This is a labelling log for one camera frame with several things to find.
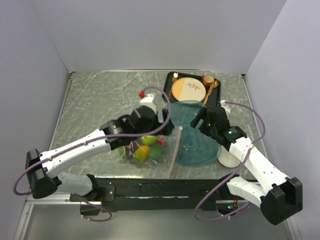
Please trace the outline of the green apple toy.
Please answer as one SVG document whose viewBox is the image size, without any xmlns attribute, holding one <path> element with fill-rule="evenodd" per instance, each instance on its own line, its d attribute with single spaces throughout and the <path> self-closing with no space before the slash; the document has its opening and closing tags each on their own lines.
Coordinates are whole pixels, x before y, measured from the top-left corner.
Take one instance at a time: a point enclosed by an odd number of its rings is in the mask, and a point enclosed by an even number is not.
<svg viewBox="0 0 320 240">
<path fill-rule="evenodd" d="M 157 136 L 154 135 L 146 135 L 141 138 L 143 145 L 151 146 L 154 145 L 158 140 Z"/>
</svg>

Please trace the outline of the red chili toy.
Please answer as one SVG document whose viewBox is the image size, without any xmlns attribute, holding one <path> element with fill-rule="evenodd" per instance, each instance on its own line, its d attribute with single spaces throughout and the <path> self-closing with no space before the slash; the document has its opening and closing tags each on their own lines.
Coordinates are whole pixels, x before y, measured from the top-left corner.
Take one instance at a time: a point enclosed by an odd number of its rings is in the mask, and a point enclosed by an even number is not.
<svg viewBox="0 0 320 240">
<path fill-rule="evenodd" d="M 167 141 L 164 140 L 164 138 L 163 138 L 162 136 L 158 136 L 157 142 L 158 142 L 158 144 L 160 144 L 162 147 L 167 144 Z"/>
</svg>

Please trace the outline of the red apple toy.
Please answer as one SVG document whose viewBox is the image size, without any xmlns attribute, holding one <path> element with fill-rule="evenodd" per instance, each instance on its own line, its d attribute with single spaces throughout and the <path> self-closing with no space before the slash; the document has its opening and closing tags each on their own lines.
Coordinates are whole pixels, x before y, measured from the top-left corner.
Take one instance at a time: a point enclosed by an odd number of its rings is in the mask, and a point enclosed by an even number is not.
<svg viewBox="0 0 320 240">
<path fill-rule="evenodd" d="M 128 160 L 134 161 L 135 160 L 135 153 L 139 147 L 140 147 L 140 144 L 136 140 L 131 141 L 128 145 L 125 145 L 124 146 L 125 157 Z"/>
</svg>

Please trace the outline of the yellow green mango toy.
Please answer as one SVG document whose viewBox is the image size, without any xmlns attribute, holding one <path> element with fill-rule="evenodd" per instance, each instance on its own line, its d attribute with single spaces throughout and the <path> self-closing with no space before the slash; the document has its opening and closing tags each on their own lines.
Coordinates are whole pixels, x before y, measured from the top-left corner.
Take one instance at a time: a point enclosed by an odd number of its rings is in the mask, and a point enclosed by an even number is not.
<svg viewBox="0 0 320 240">
<path fill-rule="evenodd" d="M 142 145 L 137 148 L 134 153 L 134 159 L 136 162 L 144 162 L 149 157 L 150 147 L 148 145 Z"/>
</svg>

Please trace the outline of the green bell pepper toy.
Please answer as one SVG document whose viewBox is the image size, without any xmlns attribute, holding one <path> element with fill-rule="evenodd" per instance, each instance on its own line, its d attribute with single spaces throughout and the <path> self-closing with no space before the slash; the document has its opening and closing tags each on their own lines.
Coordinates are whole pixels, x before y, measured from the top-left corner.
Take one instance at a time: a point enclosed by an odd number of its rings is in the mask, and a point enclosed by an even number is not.
<svg viewBox="0 0 320 240">
<path fill-rule="evenodd" d="M 158 143 L 151 145 L 148 157 L 152 161 L 162 164 L 165 161 L 163 147 Z"/>
</svg>

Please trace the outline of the clear zip top bag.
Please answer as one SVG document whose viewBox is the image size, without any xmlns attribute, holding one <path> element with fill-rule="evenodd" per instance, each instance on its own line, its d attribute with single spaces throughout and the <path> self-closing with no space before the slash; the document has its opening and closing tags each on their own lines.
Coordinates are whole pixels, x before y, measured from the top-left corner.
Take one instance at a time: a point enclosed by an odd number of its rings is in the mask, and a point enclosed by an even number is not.
<svg viewBox="0 0 320 240">
<path fill-rule="evenodd" d="M 145 135 L 119 147 L 117 150 L 125 165 L 124 174 L 119 177 L 168 179 L 178 155 L 182 130 L 179 125 L 170 136 Z"/>
</svg>

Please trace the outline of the green lime toy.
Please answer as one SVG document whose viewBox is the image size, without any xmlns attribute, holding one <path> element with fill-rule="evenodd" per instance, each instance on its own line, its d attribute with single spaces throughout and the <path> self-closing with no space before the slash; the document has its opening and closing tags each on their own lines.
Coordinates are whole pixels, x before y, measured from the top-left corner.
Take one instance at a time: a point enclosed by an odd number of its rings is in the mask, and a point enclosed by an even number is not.
<svg viewBox="0 0 320 240">
<path fill-rule="evenodd" d="M 118 147 L 117 150 L 118 150 L 118 153 L 119 153 L 121 158 L 126 156 L 125 147 L 124 146 Z"/>
</svg>

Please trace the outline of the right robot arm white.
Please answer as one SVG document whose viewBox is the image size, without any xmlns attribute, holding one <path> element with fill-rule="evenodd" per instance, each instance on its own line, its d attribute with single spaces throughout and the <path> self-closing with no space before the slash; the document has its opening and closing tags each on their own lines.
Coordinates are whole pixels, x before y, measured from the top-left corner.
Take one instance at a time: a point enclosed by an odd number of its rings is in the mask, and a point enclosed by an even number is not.
<svg viewBox="0 0 320 240">
<path fill-rule="evenodd" d="M 255 140 L 238 126 L 231 126 L 227 117 L 229 103 L 212 108 L 203 107 L 190 125 L 195 128 L 199 121 L 202 134 L 214 139 L 246 167 L 259 184 L 253 184 L 238 176 L 239 169 L 225 177 L 197 204 L 194 215 L 202 204 L 218 189 L 224 199 L 239 196 L 260 208 L 263 216 L 273 225 L 297 214 L 303 209 L 303 184 L 278 170 L 256 147 Z"/>
</svg>

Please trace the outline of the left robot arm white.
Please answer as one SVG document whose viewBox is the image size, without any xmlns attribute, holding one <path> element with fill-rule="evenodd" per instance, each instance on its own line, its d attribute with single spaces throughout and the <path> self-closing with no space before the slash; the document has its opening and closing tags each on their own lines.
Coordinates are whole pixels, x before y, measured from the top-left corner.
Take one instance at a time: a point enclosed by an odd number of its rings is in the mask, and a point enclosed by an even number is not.
<svg viewBox="0 0 320 240">
<path fill-rule="evenodd" d="M 170 135 L 174 129 L 171 113 L 170 107 L 162 109 L 164 121 L 159 122 L 156 111 L 141 106 L 62 147 L 46 152 L 39 152 L 36 148 L 28 151 L 25 173 L 32 197 L 42 199 L 60 190 L 78 194 L 88 201 L 95 200 L 100 193 L 95 177 L 69 174 L 65 170 L 88 158 L 126 146 L 140 137 Z"/>
</svg>

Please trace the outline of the teal plastic food container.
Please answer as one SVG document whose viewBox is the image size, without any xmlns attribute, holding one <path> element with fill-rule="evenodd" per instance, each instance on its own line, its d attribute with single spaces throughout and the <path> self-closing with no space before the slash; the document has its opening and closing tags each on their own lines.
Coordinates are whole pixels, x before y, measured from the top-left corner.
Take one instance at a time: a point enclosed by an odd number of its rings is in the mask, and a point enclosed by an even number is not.
<svg viewBox="0 0 320 240">
<path fill-rule="evenodd" d="M 165 136 L 161 159 L 168 164 L 172 162 L 172 155 L 176 147 L 178 127 L 182 127 L 175 163 L 193 167 L 214 163 L 221 154 L 221 146 L 212 138 L 202 134 L 197 128 L 191 127 L 191 121 L 198 112 L 206 106 L 199 101 L 187 100 L 171 103 L 170 120 L 174 130 L 170 136 Z"/>
</svg>

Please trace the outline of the cream orange plate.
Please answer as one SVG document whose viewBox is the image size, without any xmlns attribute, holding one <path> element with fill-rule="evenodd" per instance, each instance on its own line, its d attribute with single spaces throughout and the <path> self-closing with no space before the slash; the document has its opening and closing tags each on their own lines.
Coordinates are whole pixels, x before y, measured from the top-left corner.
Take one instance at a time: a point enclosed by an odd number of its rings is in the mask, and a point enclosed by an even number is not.
<svg viewBox="0 0 320 240">
<path fill-rule="evenodd" d="M 201 102 L 206 96 L 205 86 L 197 79 L 183 77 L 173 85 L 172 95 L 177 101 L 198 101 Z"/>
</svg>

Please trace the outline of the orange small cup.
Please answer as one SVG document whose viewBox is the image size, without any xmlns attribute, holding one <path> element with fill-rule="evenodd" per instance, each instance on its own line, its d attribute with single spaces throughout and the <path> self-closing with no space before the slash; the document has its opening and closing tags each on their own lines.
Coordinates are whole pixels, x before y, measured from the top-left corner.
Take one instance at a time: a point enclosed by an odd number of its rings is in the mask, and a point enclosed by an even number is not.
<svg viewBox="0 0 320 240">
<path fill-rule="evenodd" d="M 211 75 L 202 75 L 201 79 L 205 87 L 211 86 L 215 81 L 214 77 Z"/>
</svg>

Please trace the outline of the white bowl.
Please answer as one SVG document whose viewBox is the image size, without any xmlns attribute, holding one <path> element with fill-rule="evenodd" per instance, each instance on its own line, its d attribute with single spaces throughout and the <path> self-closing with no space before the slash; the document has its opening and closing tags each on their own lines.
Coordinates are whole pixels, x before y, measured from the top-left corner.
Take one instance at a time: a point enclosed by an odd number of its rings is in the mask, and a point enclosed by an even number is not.
<svg viewBox="0 0 320 240">
<path fill-rule="evenodd" d="M 225 148 L 221 149 L 218 161 L 226 168 L 235 168 L 241 163 L 241 161 L 237 157 L 228 152 Z"/>
</svg>

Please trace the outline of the gold fork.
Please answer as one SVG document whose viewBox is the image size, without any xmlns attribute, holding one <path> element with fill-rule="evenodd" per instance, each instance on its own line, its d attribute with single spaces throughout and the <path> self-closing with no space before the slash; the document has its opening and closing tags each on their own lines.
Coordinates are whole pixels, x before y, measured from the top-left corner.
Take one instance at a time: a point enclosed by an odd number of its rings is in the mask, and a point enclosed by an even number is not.
<svg viewBox="0 0 320 240">
<path fill-rule="evenodd" d="M 170 91 L 167 95 L 169 99 L 172 97 L 172 89 L 173 89 L 174 83 L 177 81 L 177 79 L 178 79 L 178 76 L 174 74 L 172 76 L 172 86 L 171 86 Z"/>
</svg>

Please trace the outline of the black base frame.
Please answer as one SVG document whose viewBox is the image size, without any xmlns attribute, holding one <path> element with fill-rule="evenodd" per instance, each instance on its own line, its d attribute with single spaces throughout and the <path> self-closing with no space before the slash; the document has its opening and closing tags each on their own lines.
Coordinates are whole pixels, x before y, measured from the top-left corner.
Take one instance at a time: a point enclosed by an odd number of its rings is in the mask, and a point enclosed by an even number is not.
<svg viewBox="0 0 320 240">
<path fill-rule="evenodd" d="M 98 178 L 84 196 L 111 211 L 195 209 L 218 179 Z"/>
</svg>

